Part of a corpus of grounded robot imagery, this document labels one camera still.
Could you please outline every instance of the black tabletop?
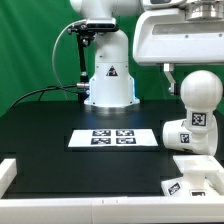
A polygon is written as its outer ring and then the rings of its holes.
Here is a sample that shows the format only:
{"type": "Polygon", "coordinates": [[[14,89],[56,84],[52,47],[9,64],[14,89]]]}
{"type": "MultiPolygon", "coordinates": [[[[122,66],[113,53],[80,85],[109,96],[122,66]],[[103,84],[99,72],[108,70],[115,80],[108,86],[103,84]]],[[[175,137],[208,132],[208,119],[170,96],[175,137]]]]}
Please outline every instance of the black tabletop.
{"type": "MultiPolygon", "coordinates": [[[[224,166],[224,118],[217,160],[224,166]]],[[[166,121],[186,117],[180,101],[145,101],[136,111],[103,115],[77,102],[21,103],[0,118],[0,159],[16,158],[18,174],[4,198],[160,196],[161,181],[181,176],[163,146],[166,121]],[[75,129],[152,129],[157,147],[69,148],[75,129]]]]}

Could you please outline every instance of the warning label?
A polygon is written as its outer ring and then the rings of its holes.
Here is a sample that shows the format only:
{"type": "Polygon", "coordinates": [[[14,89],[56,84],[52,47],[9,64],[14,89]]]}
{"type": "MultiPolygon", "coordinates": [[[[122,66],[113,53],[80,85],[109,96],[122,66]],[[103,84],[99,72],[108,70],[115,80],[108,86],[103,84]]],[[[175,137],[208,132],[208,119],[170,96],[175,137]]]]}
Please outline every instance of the warning label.
{"type": "Polygon", "coordinates": [[[114,66],[111,66],[110,70],[107,73],[107,76],[118,76],[114,66]]]}

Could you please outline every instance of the white panel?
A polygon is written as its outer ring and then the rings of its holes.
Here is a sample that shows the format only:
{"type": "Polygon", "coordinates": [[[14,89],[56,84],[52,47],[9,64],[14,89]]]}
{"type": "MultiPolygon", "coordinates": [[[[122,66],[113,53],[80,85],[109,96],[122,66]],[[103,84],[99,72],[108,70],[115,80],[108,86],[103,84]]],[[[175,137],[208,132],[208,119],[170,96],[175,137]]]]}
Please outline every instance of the white panel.
{"type": "Polygon", "coordinates": [[[16,174],[16,160],[3,160],[3,162],[0,164],[0,198],[4,195],[5,191],[12,183],[16,174]]]}

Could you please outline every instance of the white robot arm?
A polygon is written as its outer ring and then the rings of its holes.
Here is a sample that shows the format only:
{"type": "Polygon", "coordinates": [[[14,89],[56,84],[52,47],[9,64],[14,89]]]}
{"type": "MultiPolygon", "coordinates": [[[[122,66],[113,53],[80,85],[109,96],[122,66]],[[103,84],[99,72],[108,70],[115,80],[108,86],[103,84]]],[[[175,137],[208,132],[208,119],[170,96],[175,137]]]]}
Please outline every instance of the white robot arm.
{"type": "Polygon", "coordinates": [[[70,0],[73,9],[83,18],[133,16],[142,11],[139,0],[70,0]]]}
{"type": "MultiPolygon", "coordinates": [[[[138,15],[139,0],[70,0],[76,12],[87,19],[85,26],[99,28],[114,25],[114,15],[138,15]]],[[[128,39],[121,30],[95,32],[95,74],[89,82],[89,97],[84,104],[90,110],[122,112],[139,104],[134,80],[128,72],[128,39]]]]}

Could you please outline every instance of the cable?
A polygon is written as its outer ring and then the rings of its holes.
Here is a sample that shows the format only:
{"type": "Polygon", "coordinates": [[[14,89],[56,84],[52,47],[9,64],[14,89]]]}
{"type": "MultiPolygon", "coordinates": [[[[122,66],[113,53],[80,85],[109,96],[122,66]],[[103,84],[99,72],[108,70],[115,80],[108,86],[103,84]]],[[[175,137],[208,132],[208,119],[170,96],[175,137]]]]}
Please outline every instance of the cable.
{"type": "MultiPolygon", "coordinates": [[[[80,20],[80,21],[77,21],[77,22],[73,22],[73,23],[70,23],[69,25],[67,25],[62,31],[61,33],[59,34],[59,36],[57,37],[56,41],[55,41],[55,44],[54,44],[54,48],[53,48],[53,53],[52,53],[52,58],[51,58],[51,63],[52,63],[52,69],[53,69],[53,73],[54,73],[54,76],[55,76],[55,79],[57,80],[58,84],[60,85],[61,88],[63,88],[63,85],[61,83],[61,80],[58,76],[58,73],[57,73],[57,70],[56,70],[56,66],[55,66],[55,55],[56,55],[56,50],[57,50],[57,47],[58,47],[58,43],[62,37],[62,35],[64,34],[65,31],[68,30],[69,27],[71,26],[74,26],[76,24],[80,24],[80,23],[83,23],[85,22],[86,20],[80,20]]],[[[67,94],[66,94],[66,91],[64,92],[65,94],[65,98],[66,100],[68,100],[68,97],[67,97],[67,94]]]]}
{"type": "Polygon", "coordinates": [[[38,101],[40,101],[40,99],[42,98],[42,96],[45,92],[63,90],[63,91],[70,92],[70,93],[78,93],[78,92],[67,90],[68,88],[76,88],[76,87],[77,87],[76,85],[67,85],[67,86],[62,86],[62,87],[50,86],[50,87],[47,87],[47,88],[44,88],[44,89],[39,89],[39,90],[32,91],[30,93],[27,93],[27,94],[21,96],[19,99],[14,101],[14,103],[9,107],[8,111],[11,110],[12,108],[14,108],[20,101],[22,101],[23,99],[25,99],[29,96],[41,93],[41,96],[38,99],[38,101]]]}

